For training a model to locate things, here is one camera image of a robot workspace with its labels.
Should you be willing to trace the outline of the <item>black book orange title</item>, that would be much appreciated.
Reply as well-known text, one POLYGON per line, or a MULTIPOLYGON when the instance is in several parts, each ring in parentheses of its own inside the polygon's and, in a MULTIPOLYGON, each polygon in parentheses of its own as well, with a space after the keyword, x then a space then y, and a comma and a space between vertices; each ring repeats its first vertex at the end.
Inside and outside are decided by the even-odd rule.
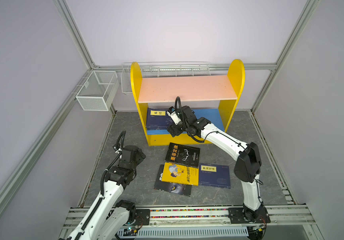
POLYGON ((165 162, 187 167, 199 167, 200 148, 170 143, 165 162))

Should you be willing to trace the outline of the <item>white mesh basket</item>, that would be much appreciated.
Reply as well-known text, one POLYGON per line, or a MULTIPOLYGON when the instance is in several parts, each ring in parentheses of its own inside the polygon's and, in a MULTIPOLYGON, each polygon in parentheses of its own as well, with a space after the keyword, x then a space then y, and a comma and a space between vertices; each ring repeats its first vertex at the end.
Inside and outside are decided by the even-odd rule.
POLYGON ((119 85, 117 72, 91 71, 76 99, 84 111, 110 111, 119 85))

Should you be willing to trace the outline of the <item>yellow cartoon cover book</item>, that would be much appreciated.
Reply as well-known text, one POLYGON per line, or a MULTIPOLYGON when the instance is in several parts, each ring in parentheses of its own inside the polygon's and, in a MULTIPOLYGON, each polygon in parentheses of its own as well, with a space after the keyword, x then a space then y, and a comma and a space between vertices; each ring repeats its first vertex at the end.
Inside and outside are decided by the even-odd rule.
POLYGON ((199 169, 166 162, 164 164, 162 182, 190 186, 199 185, 199 169))

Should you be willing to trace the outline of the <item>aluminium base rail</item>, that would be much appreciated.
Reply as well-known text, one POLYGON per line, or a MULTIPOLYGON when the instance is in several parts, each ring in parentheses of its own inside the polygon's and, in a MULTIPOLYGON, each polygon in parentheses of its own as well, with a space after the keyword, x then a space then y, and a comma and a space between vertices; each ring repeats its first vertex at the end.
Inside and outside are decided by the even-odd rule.
POLYGON ((297 226, 307 240, 322 240, 316 222, 305 205, 266 206, 247 214, 237 206, 135 207, 124 203, 100 215, 94 208, 70 209, 61 240, 161 239, 201 237, 249 237, 261 239, 270 227, 297 226))

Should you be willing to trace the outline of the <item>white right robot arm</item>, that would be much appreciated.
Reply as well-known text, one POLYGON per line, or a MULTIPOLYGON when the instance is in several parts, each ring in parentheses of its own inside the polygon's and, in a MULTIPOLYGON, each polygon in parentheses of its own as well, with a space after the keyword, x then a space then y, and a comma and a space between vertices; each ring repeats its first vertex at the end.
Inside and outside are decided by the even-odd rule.
POLYGON ((168 109, 168 116, 173 120, 168 127, 172 137, 187 133, 197 143, 209 141, 235 160, 234 174, 242 184, 245 220, 249 223, 257 220, 268 223, 268 212, 260 194, 263 182, 260 180, 262 161, 258 145, 232 137, 204 117, 198 119, 189 106, 181 104, 180 97, 176 97, 174 106, 168 109))

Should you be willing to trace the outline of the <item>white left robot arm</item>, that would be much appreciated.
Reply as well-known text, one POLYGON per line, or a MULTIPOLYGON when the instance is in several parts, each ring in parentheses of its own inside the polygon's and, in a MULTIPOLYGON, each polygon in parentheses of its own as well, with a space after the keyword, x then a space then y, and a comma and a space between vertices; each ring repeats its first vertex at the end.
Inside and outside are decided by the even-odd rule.
POLYGON ((117 156, 104 170, 100 191, 68 240, 119 240, 122 226, 136 221, 136 205, 118 201, 125 188, 137 175, 137 166, 146 158, 137 146, 125 146, 126 131, 122 131, 113 146, 117 156))

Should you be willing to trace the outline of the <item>black wolf cover book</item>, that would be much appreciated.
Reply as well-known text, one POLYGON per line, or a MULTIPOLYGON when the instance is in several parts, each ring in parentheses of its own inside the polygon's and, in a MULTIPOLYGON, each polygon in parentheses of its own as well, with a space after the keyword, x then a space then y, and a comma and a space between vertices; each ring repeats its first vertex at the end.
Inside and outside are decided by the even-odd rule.
POLYGON ((156 177, 154 189, 161 190, 168 193, 183 195, 183 196, 191 196, 192 186, 190 185, 183 185, 177 183, 168 183, 162 182, 164 165, 159 166, 158 174, 156 177))

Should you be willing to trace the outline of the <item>yellow wooden bookshelf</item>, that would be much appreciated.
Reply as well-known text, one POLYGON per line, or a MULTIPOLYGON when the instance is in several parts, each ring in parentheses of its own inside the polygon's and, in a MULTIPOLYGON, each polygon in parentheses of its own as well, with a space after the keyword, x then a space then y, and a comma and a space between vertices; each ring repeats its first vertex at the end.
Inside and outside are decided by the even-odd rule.
POLYGON ((176 97, 180 97, 183 103, 219 101, 216 112, 210 112, 208 107, 205 107, 205 112, 211 122, 221 119, 216 126, 227 131, 245 85, 245 67, 241 60, 234 60, 228 73, 222 76, 166 78, 143 78, 140 65, 133 62, 130 76, 132 93, 149 146, 167 146, 171 142, 195 144, 186 133, 174 138, 169 133, 149 135, 146 121, 150 103, 173 105, 176 97))

